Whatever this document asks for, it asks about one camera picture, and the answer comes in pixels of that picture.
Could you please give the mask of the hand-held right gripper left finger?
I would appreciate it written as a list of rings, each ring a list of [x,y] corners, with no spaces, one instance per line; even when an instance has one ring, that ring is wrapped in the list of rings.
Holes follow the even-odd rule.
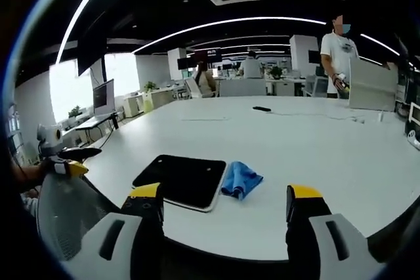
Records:
[[[161,183],[138,186],[82,238],[80,278],[160,279],[163,239]]]

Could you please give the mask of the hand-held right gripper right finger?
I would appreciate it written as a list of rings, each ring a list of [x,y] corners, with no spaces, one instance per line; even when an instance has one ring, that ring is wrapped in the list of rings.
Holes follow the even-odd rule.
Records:
[[[383,269],[367,239],[314,188],[288,185],[286,224],[293,279],[374,279]]]

